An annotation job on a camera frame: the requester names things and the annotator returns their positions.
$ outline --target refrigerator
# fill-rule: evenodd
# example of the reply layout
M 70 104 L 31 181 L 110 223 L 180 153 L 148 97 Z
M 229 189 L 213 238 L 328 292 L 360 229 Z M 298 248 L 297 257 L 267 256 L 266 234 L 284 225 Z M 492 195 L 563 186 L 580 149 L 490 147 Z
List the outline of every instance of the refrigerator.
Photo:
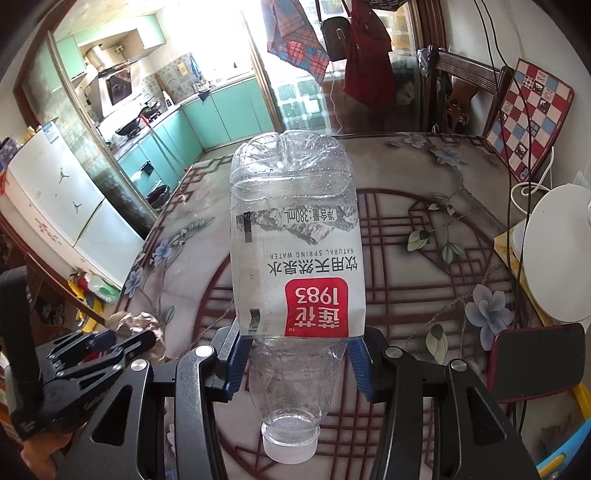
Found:
M 123 287 L 144 241 L 105 199 L 53 122 L 8 164 L 5 194 L 73 269 Z

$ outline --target black cable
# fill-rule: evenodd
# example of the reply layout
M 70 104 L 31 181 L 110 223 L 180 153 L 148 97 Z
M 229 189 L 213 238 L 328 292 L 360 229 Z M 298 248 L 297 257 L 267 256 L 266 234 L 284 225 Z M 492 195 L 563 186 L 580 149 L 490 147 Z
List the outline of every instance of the black cable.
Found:
M 499 48 L 499 43 L 498 43 L 498 39 L 496 37 L 496 29 L 495 29 L 495 24 L 492 21 L 492 17 L 491 17 L 491 13 L 488 10 L 488 7 L 486 6 L 486 3 L 484 0 L 480 0 L 482 2 L 482 5 L 486 11 L 486 14 L 488 16 L 489 21 L 491 22 L 491 27 L 492 27 L 492 34 L 493 34 L 493 38 L 495 40 L 495 48 L 497 53 L 499 54 L 499 57 L 501 58 L 501 61 L 503 62 L 503 64 L 505 65 L 505 67 L 509 67 L 509 65 L 507 65 L 507 62 L 505 60 L 505 58 L 503 57 L 503 54 L 501 53 L 501 49 Z M 484 20 L 482 18 L 482 13 L 480 13 L 480 19 L 482 20 L 482 24 L 484 26 L 484 28 L 486 29 L 486 26 L 484 25 Z M 525 116 L 527 117 L 527 128 L 525 129 L 525 131 L 528 134 L 528 138 L 529 138 L 529 144 L 530 147 L 528 149 L 527 155 L 527 170 L 528 170 L 528 191 L 527 191 L 527 213 L 525 214 L 525 229 L 524 231 L 527 230 L 527 225 L 530 222 L 530 212 L 531 212 L 531 177 L 532 177 L 532 172 L 531 172 L 531 143 L 532 143 L 532 139 L 531 139 L 531 116 L 530 113 L 527 109 L 527 101 L 525 100 L 524 96 L 523 96 L 523 92 L 521 91 L 521 89 L 519 88 L 519 84 L 517 83 L 517 80 L 515 80 L 515 75 L 513 75 L 513 82 L 515 83 L 515 87 L 517 88 L 517 91 L 519 92 L 519 96 L 521 97 L 521 100 L 524 103 L 524 108 L 525 108 Z M 505 143 L 505 137 L 502 135 L 502 130 L 501 130 L 501 138 L 503 139 L 503 145 L 506 148 L 506 143 Z M 510 210 L 511 208 L 511 187 L 509 187 L 509 202 L 508 202 L 508 209 Z M 522 270 L 522 265 L 523 265 L 523 250 L 524 250 L 524 244 L 525 244 L 525 234 L 523 237 L 523 240 L 521 242 L 521 255 L 519 256 L 519 266 L 517 268 L 517 289 L 515 290 L 515 311 L 519 311 L 518 310 L 518 296 L 519 293 L 521 291 L 521 284 L 519 283 L 519 280 L 521 278 L 521 270 Z M 517 328 L 517 324 L 518 321 L 517 319 L 519 318 L 519 316 L 516 316 L 515 318 L 515 323 L 513 325 L 514 328 Z
M 521 437 L 521 430 L 523 430 L 523 422 L 525 421 L 525 410 L 527 409 L 527 400 L 523 402 L 523 408 L 521 409 L 521 418 L 519 419 L 519 428 L 517 433 Z
M 509 257 L 509 224 L 511 223 L 511 187 L 512 187 L 512 171 L 511 171 L 511 166 L 509 165 L 509 154 L 508 154 L 508 150 L 507 150 L 507 143 L 505 141 L 505 136 L 503 134 L 503 118 L 502 118 L 502 112 L 501 112 L 501 102 L 502 99 L 499 98 L 499 80 L 496 76 L 496 68 L 495 68 L 495 61 L 492 58 L 492 49 L 491 49 L 491 41 L 488 37 L 488 29 L 486 28 L 486 23 L 484 21 L 484 17 L 482 16 L 482 11 L 480 10 L 480 7 L 478 6 L 478 3 L 476 2 L 476 0 L 474 1 L 474 5 L 476 6 L 476 9 L 478 10 L 478 14 L 480 15 L 480 21 L 482 22 L 482 28 L 484 30 L 484 35 L 486 38 L 486 48 L 488 49 L 488 57 L 490 59 L 491 62 L 491 66 L 492 66 L 492 73 L 495 76 L 495 98 L 496 98 L 496 107 L 498 107 L 497 110 L 497 115 L 498 115 L 498 121 L 499 121 L 499 125 L 501 127 L 501 140 L 503 141 L 503 151 L 505 153 L 505 156 L 507 157 L 507 162 L 506 162 L 506 167 L 507 167 L 507 175 L 508 175 L 508 180 L 509 180 L 509 197 L 507 198 L 507 218 L 506 218 L 506 225 L 507 225 L 507 232 L 506 232 L 506 244 L 505 244 L 505 248 L 507 251 L 507 263 L 508 263 L 508 267 L 509 270 L 511 270 L 511 259 Z M 518 288 L 518 283 L 517 280 L 514 280 L 513 275 L 511 275 L 511 285 L 513 288 L 513 291 L 517 291 Z
M 498 43 L 498 39 L 496 36 L 496 29 L 495 29 L 495 24 L 492 21 L 492 17 L 491 17 L 491 13 L 488 10 L 488 7 L 486 6 L 486 3 L 484 0 L 480 0 L 482 2 L 482 5 L 484 6 L 484 9 L 486 11 L 486 14 L 488 16 L 488 19 L 491 23 L 491 27 L 492 27 L 492 34 L 493 34 L 493 39 L 495 42 L 495 48 L 497 53 L 499 54 L 499 57 L 501 58 L 501 61 L 503 62 L 503 64 L 506 67 L 509 67 L 509 65 L 507 64 L 505 58 L 503 57 L 503 54 L 501 53 L 501 49 L 499 48 L 499 43 Z M 507 233 L 506 233 L 506 252 L 507 252 L 507 263 L 508 263 L 508 267 L 509 270 L 511 270 L 511 260 L 509 257 L 509 224 L 511 221 L 511 188 L 512 188 L 512 171 L 511 171 L 511 166 L 509 165 L 509 155 L 507 152 L 507 144 L 506 144 L 506 140 L 505 140 L 505 136 L 504 136 L 504 132 L 503 132 L 503 125 L 504 122 L 502 120 L 502 113 L 501 113 L 501 102 L 502 99 L 499 98 L 499 89 L 498 89 L 498 78 L 496 76 L 496 68 L 495 68 L 495 62 L 494 59 L 492 58 L 492 49 L 491 49 L 491 42 L 488 36 L 488 30 L 486 28 L 486 22 L 484 20 L 484 17 L 482 15 L 482 11 L 480 10 L 480 7 L 477 3 L 476 0 L 474 0 L 474 5 L 476 6 L 476 9 L 478 10 L 478 14 L 480 15 L 480 21 L 482 22 L 482 28 L 484 29 L 485 32 L 485 36 L 486 36 L 486 46 L 488 49 L 488 55 L 489 55 L 489 59 L 491 61 L 491 66 L 493 68 L 493 74 L 495 76 L 495 98 L 496 98 L 496 105 L 493 106 L 493 108 L 498 108 L 498 115 L 499 115 L 499 124 L 501 126 L 501 140 L 503 142 L 503 149 L 504 149 L 504 153 L 505 156 L 507 157 L 507 162 L 506 162 L 506 166 L 507 166 L 507 172 L 508 172 L 508 178 L 509 178 L 509 197 L 507 199 Z M 513 82 L 515 83 L 515 86 L 517 87 L 517 91 L 519 92 L 519 96 L 521 97 L 521 100 L 524 103 L 524 112 L 525 115 L 527 117 L 527 121 L 528 121 L 528 125 L 527 128 L 525 129 L 525 131 L 528 133 L 528 139 L 529 139 L 529 149 L 528 149 L 528 164 L 527 164 L 527 170 L 528 170 L 528 195 L 527 195 L 527 213 L 525 216 L 525 230 L 527 230 L 527 225 L 530 221 L 530 210 L 531 210 L 531 143 L 532 143 L 532 138 L 531 138 L 531 117 L 530 117 L 530 113 L 528 111 L 527 108 L 527 101 L 524 98 L 523 93 L 521 92 L 521 89 L 519 88 L 519 84 L 517 83 L 517 80 L 515 79 L 515 75 L 513 75 Z M 519 308 L 519 292 L 521 290 L 521 284 L 519 283 L 520 277 L 521 277 L 521 268 L 523 265 L 523 251 L 524 251 L 524 243 L 525 243 L 525 236 L 524 239 L 522 241 L 521 244 L 521 255 L 519 258 L 519 266 L 517 269 L 517 275 L 516 275 L 516 279 L 515 282 L 513 284 L 514 286 L 514 292 L 515 292 L 515 312 L 514 312 L 514 324 L 513 324 L 513 328 L 517 328 L 518 324 L 521 324 L 524 319 L 521 316 L 521 309 Z M 525 420 L 525 409 L 526 409 L 526 405 L 527 402 L 524 402 L 522 411 L 521 411 L 521 418 L 519 421 L 519 428 L 518 428 L 518 433 L 519 435 L 521 435 L 521 430 L 523 428 L 523 423 Z M 512 405 L 511 408 L 511 416 L 512 416 L 512 422 L 514 426 L 517 426 L 517 408 L 516 405 Z

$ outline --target power cable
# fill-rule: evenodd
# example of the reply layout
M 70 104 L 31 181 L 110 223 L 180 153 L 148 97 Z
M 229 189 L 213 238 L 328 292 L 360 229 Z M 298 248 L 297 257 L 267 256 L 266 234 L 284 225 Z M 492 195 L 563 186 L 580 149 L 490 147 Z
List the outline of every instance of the power cable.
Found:
M 494 59 L 492 57 L 492 49 L 491 49 L 491 42 L 489 39 L 489 34 L 488 34 L 488 29 L 486 27 L 486 22 L 484 20 L 484 16 L 482 15 L 482 11 L 480 10 L 480 6 L 478 5 L 477 0 L 473 0 L 474 1 L 474 5 L 476 6 L 476 9 L 478 10 L 478 14 L 480 16 L 480 21 L 482 22 L 482 28 L 484 29 L 484 33 L 486 36 L 486 45 L 487 45 L 487 49 L 488 49 L 488 55 L 489 55 L 489 59 L 491 62 L 491 66 L 493 68 L 493 74 L 495 76 L 495 99 L 496 99 L 496 105 L 493 106 L 493 108 L 497 108 L 498 110 L 498 115 L 499 115 L 499 124 L 501 126 L 501 140 L 503 142 L 503 149 L 504 149 L 504 154 L 505 157 L 507 158 L 507 162 L 506 162 L 506 166 L 507 166 L 507 172 L 508 172 L 508 179 L 509 179 L 509 196 L 507 198 L 507 237 L 506 237 L 506 252 L 507 252 L 507 263 L 508 263 L 508 267 L 509 270 L 511 270 L 511 260 L 509 257 L 509 247 L 510 247 L 510 243 L 509 243 L 509 224 L 511 221 L 511 202 L 512 202 L 512 171 L 511 171 L 511 166 L 509 165 L 509 155 L 508 155 L 508 148 L 507 148 L 507 144 L 506 141 L 507 139 L 505 138 L 505 134 L 504 134 L 504 130 L 503 130 L 503 119 L 502 119 L 502 110 L 501 110 L 501 102 L 502 99 L 499 98 L 499 89 L 498 89 L 498 78 L 496 75 L 496 68 L 495 68 L 495 62 Z M 493 39 L 495 42 L 495 48 L 497 53 L 499 54 L 499 57 L 501 58 L 501 61 L 503 62 L 503 64 L 506 67 L 509 67 L 509 65 L 507 64 L 507 62 L 505 61 L 505 58 L 503 57 L 503 54 L 501 52 L 501 49 L 499 48 L 499 44 L 498 44 L 498 39 L 496 36 L 496 29 L 495 29 L 495 24 L 492 20 L 491 17 L 491 13 L 488 10 L 488 7 L 486 6 L 486 3 L 484 2 L 484 0 L 480 0 L 482 2 L 482 5 L 484 6 L 484 9 L 486 11 L 486 14 L 489 18 L 489 21 L 491 23 L 491 27 L 492 27 L 492 35 L 493 35 Z M 528 111 L 528 107 L 527 107 L 527 101 L 525 100 L 523 93 L 521 92 L 521 89 L 519 88 L 519 84 L 517 83 L 517 80 L 515 80 L 515 76 L 513 76 L 513 82 L 515 84 L 515 86 L 517 87 L 517 91 L 524 103 L 524 112 L 525 115 L 527 117 L 527 121 L 528 121 L 528 125 L 527 128 L 525 129 L 526 132 L 528 132 L 528 140 L 529 140 L 529 149 L 528 149 L 528 181 L 525 182 L 524 184 L 527 185 L 528 189 L 527 189 L 527 212 L 526 217 L 525 217 L 525 228 L 527 229 L 527 225 L 530 219 L 530 210 L 531 210 L 531 193 L 532 193 L 532 188 L 531 188 L 531 143 L 532 143 L 532 138 L 531 138 L 531 117 L 530 117 L 530 113 Z M 520 292 L 520 276 L 521 276 L 521 268 L 522 268 L 522 263 L 523 263 L 523 243 L 521 245 L 521 258 L 519 259 L 519 267 L 518 267 L 518 271 L 517 271 L 517 275 L 516 275 L 516 279 L 514 282 L 514 291 L 515 291 L 515 311 L 514 311 L 514 328 L 517 328 L 518 324 L 520 324 L 521 322 L 519 321 L 519 317 L 520 317 L 520 309 L 518 308 L 519 306 L 519 292 Z M 521 428 L 522 428 L 522 422 L 524 419 L 524 415 L 525 415 L 525 408 L 522 409 L 522 419 L 521 419 Z M 516 409 L 513 408 L 512 409 L 512 416 L 513 416 L 513 424 L 517 426 L 517 412 Z

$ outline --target wooden chair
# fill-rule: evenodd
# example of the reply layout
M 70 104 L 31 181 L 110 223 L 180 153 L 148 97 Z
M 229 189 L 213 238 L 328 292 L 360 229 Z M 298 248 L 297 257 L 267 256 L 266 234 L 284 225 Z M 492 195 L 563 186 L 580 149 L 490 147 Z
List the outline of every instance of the wooden chair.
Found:
M 501 102 L 511 85 L 514 70 L 503 67 L 500 70 L 479 61 L 460 57 L 446 51 L 439 51 L 434 69 L 427 79 L 426 99 L 428 99 L 428 125 L 439 125 L 442 132 L 454 133 L 456 126 L 466 126 L 470 119 L 470 101 L 479 89 L 493 95 L 491 108 L 486 117 L 483 134 L 488 132 L 498 118 Z M 446 99 L 443 108 L 438 103 L 437 79 L 441 73 L 452 77 L 452 94 Z

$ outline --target glass door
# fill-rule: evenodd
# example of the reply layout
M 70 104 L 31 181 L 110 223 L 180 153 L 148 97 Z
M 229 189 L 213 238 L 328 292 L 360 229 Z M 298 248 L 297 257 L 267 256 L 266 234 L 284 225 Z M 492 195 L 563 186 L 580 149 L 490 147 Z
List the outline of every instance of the glass door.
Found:
M 314 0 L 300 0 L 318 39 L 324 44 Z M 346 60 L 329 63 L 319 85 L 310 74 L 267 53 L 261 0 L 244 0 L 241 7 L 269 78 L 270 90 L 286 129 L 309 129 L 329 135 L 384 131 L 418 131 L 419 74 L 411 11 L 376 10 L 392 39 L 390 61 L 395 73 L 397 104 L 369 109 L 344 90 Z M 345 16 L 340 0 L 321 0 L 322 19 Z

